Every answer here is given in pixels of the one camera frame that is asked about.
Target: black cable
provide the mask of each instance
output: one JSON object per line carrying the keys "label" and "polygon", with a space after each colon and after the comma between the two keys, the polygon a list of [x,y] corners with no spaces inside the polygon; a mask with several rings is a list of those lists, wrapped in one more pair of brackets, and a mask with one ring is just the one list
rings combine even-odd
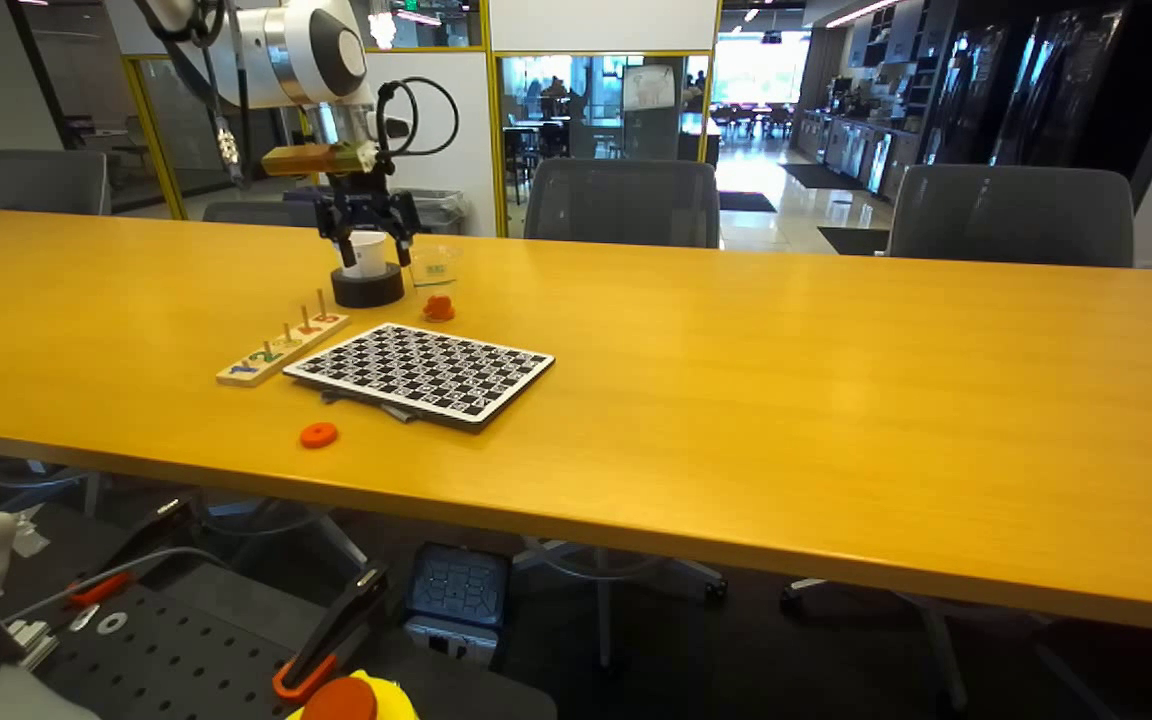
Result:
{"label": "black cable", "polygon": [[253,101],[249,101],[249,54],[245,54],[245,31],[239,31],[239,11],[235,4],[223,4],[230,11],[230,31],[231,31],[231,75],[239,82],[239,170],[245,181],[255,174],[255,140],[253,140]]}
{"label": "black cable", "polygon": [[150,9],[150,0],[135,0],[150,31],[159,36],[164,42],[217,42],[219,21],[223,21],[223,4],[230,0],[197,0],[182,28],[164,28],[164,21]]}
{"label": "black cable", "polygon": [[[403,75],[403,79],[397,79],[397,82],[402,82],[403,97],[414,101],[414,133],[410,133],[410,142],[403,142],[402,153],[394,153],[394,154],[435,154],[435,153],[451,147],[457,135],[460,135],[460,105],[457,105],[457,97],[451,97],[444,82],[428,79],[428,75]],[[428,82],[428,89],[440,90],[440,97],[448,101],[448,106],[451,106],[451,133],[448,133],[448,140],[440,140],[435,147],[418,147],[418,153],[414,153],[414,140],[418,140],[418,127],[421,127],[421,105],[418,105],[418,90],[414,90],[410,82]]]}
{"label": "black cable", "polygon": [[208,73],[208,82],[211,82],[211,90],[208,90],[208,127],[211,127],[211,140],[219,142],[219,125],[217,125],[217,110],[219,110],[219,90],[217,90],[211,48],[205,42],[199,51],[205,51],[205,73]]}

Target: monitor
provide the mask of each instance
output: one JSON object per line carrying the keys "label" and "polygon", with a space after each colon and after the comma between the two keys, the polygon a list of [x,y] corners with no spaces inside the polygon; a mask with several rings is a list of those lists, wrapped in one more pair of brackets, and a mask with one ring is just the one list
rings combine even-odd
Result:
{"label": "monitor", "polygon": [[676,73],[674,65],[627,65],[626,66],[626,110],[654,110],[654,106],[676,106],[679,90],[676,90]]}

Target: robotic arm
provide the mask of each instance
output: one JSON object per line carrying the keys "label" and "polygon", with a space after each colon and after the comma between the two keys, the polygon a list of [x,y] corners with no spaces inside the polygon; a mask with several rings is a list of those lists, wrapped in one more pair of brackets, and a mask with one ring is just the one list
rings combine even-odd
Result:
{"label": "robotic arm", "polygon": [[339,105],[361,90],[365,31],[348,0],[288,0],[282,9],[235,9],[231,0],[135,0],[145,23],[192,66],[217,48],[211,89],[249,106]]}
{"label": "robotic arm", "polygon": [[410,265],[414,236],[421,226],[414,196],[389,196],[394,147],[384,106],[403,82],[381,82],[377,127],[367,133],[353,106],[365,89],[365,31],[348,0],[283,0],[278,9],[235,9],[239,0],[135,0],[145,23],[158,40],[205,75],[208,90],[249,106],[309,106],[317,105],[321,140],[278,147],[265,154],[271,174],[323,170],[327,191],[317,196],[321,236],[339,248],[345,275],[334,275],[339,305],[384,305],[397,298],[402,275],[389,272],[377,289],[355,289],[348,275],[355,269],[353,231],[381,226],[397,240],[402,265]]}

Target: yellow object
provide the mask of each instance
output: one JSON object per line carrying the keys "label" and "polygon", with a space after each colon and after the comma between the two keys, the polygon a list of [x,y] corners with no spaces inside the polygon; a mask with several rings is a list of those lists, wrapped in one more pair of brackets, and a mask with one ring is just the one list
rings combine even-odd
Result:
{"label": "yellow object", "polygon": [[418,706],[402,685],[353,670],[314,690],[288,720],[418,720]]}
{"label": "yellow object", "polygon": [[1147,269],[421,248],[440,331],[558,357],[479,433],[217,384],[314,231],[0,212],[0,456],[1152,629]]}

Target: orange game piece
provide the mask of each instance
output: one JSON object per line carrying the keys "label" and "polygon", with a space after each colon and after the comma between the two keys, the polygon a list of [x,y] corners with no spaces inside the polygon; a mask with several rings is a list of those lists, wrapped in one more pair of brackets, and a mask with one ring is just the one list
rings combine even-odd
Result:
{"label": "orange game piece", "polygon": [[339,676],[314,690],[303,720],[377,720],[381,702],[367,679]]}
{"label": "orange game piece", "polygon": [[327,442],[335,442],[335,422],[303,422],[303,433],[299,433],[299,442],[303,446],[327,446]]}
{"label": "orange game piece", "polygon": [[451,321],[457,314],[451,296],[428,296],[424,314],[428,321]]}

